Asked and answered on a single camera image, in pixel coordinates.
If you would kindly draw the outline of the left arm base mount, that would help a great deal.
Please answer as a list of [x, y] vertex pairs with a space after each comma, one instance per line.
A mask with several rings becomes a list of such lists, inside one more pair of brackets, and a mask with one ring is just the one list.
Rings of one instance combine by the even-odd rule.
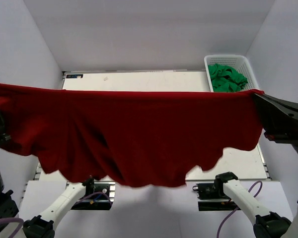
[[114, 201], [115, 182], [86, 181], [83, 185], [85, 194], [72, 207], [72, 210], [108, 211]]

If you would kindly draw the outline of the red t-shirt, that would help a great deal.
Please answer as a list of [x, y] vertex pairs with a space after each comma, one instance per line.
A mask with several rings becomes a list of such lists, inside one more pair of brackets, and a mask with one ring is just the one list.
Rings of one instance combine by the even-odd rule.
[[70, 182], [106, 176], [130, 187], [178, 187], [225, 148], [253, 150], [262, 132], [252, 95], [52, 90], [0, 84], [8, 152]]

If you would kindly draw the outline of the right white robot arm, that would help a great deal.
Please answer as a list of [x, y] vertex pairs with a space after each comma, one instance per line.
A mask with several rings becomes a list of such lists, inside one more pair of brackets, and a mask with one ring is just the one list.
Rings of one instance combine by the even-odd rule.
[[[264, 136], [275, 143], [292, 145], [298, 154], [298, 103], [266, 94], [254, 94], [252, 99], [265, 130]], [[298, 238], [298, 208], [292, 221], [279, 216], [259, 203], [232, 172], [217, 175], [214, 187], [217, 196], [231, 198], [247, 216], [257, 238]]]

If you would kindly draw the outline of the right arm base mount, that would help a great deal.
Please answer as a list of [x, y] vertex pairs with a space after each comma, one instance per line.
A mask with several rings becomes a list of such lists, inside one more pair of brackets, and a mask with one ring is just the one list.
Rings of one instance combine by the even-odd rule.
[[237, 205], [226, 195], [220, 195], [213, 183], [197, 183], [192, 190], [198, 196], [199, 211], [233, 211]]

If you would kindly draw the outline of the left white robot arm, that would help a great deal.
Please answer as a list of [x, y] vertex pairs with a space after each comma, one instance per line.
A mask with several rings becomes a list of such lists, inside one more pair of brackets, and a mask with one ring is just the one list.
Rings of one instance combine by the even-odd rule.
[[[0, 146], [10, 140], [0, 113]], [[12, 190], [3, 192], [4, 183], [0, 173], [0, 238], [53, 238], [55, 230], [71, 208], [94, 195], [93, 178], [69, 185], [66, 190], [43, 212], [24, 221], [18, 217], [19, 209], [12, 199]]]

